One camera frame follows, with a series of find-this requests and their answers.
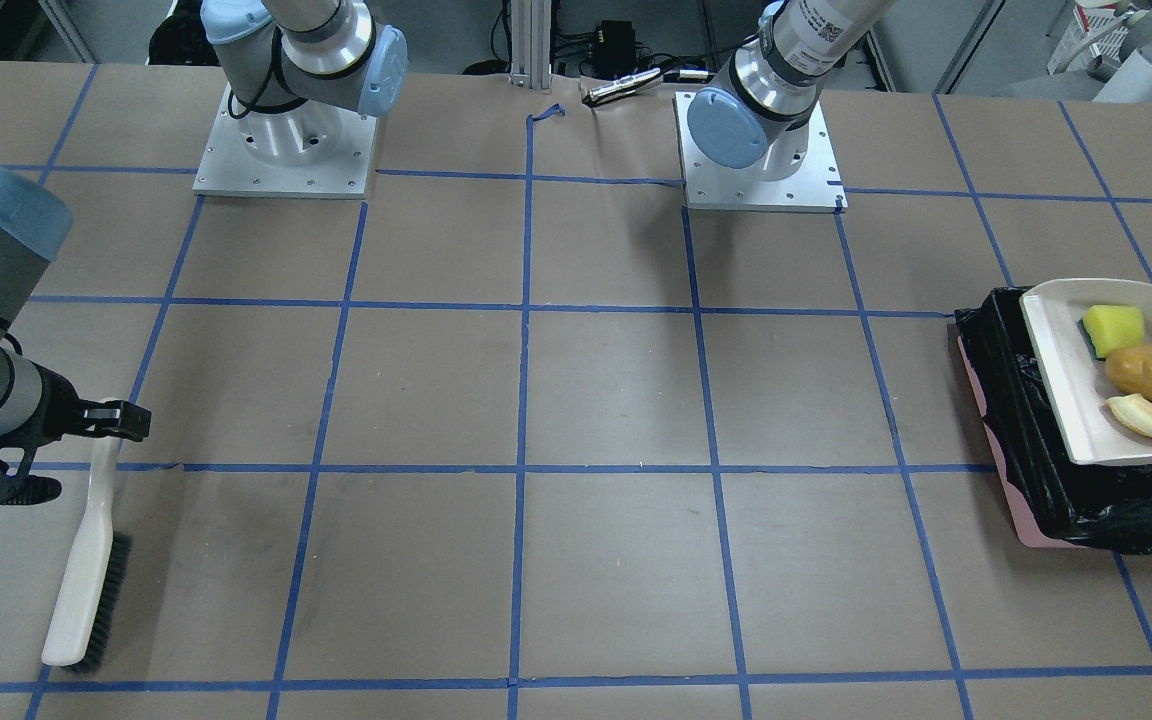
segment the black plastic bag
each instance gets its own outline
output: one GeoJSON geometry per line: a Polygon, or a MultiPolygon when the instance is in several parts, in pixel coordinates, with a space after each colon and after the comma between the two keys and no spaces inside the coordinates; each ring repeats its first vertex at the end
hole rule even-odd
{"type": "Polygon", "coordinates": [[[955,313],[986,399],[984,423],[1044,536],[1082,546],[1152,553],[1152,465],[1075,465],[1043,386],[1020,310],[1024,288],[998,288],[955,313]]]}

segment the white brush handle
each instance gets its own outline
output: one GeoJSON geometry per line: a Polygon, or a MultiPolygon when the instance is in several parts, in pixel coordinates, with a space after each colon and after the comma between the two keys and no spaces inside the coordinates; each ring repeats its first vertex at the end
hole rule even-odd
{"type": "Polygon", "coordinates": [[[118,469],[119,438],[96,438],[92,441],[92,471],[88,479],[88,508],[74,535],[65,578],[56,594],[56,608],[51,615],[47,642],[41,646],[46,665],[74,665],[88,654],[96,607],[105,588],[105,570],[109,566],[109,547],[114,543],[114,472],[118,469]]]}

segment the white basket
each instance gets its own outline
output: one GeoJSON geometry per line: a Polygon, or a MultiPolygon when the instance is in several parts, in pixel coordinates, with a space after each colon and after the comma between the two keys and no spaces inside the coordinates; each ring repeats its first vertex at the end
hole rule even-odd
{"type": "MultiPolygon", "coordinates": [[[[1114,22],[1114,9],[1112,8],[1083,9],[1079,6],[1075,6],[1074,20],[1070,20],[1069,26],[1064,29],[1064,36],[1061,36],[1055,53],[1052,53],[1052,59],[1047,60],[1047,74],[1055,73],[1058,65],[1066,58],[1069,58],[1069,54],[1074,52],[1074,47],[1078,46],[1079,41],[1086,40],[1089,35],[1100,31],[1100,29],[1104,29],[1111,22],[1114,22]]],[[[1128,28],[1121,26],[1116,31],[1111,32],[1111,35],[1102,37],[1100,41],[1093,41],[1087,50],[1079,53],[1078,58],[1070,61],[1069,69],[1087,69],[1087,65],[1091,65],[1092,60],[1100,55],[1115,56],[1119,53],[1119,47],[1123,46],[1123,38],[1127,36],[1128,28]]]]}

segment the qr code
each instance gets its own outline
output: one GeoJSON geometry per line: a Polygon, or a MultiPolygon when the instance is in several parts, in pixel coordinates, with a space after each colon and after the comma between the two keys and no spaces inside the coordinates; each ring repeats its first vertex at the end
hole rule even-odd
{"type": "Polygon", "coordinates": [[[818,32],[825,41],[838,41],[838,37],[842,35],[842,28],[827,22],[824,23],[824,28],[820,28],[818,32]]]}

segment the black bristles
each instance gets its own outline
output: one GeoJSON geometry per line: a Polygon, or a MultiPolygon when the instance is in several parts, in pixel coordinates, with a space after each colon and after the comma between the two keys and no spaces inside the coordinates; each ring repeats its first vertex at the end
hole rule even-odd
{"type": "Polygon", "coordinates": [[[109,566],[105,569],[105,585],[101,588],[100,602],[96,606],[96,621],[92,623],[91,639],[88,641],[88,654],[74,665],[65,666],[66,670],[77,675],[88,675],[100,669],[105,659],[105,650],[109,646],[109,624],[114,619],[114,605],[118,593],[123,589],[127,577],[127,559],[132,552],[132,538],[114,533],[114,543],[109,545],[109,566]]]}

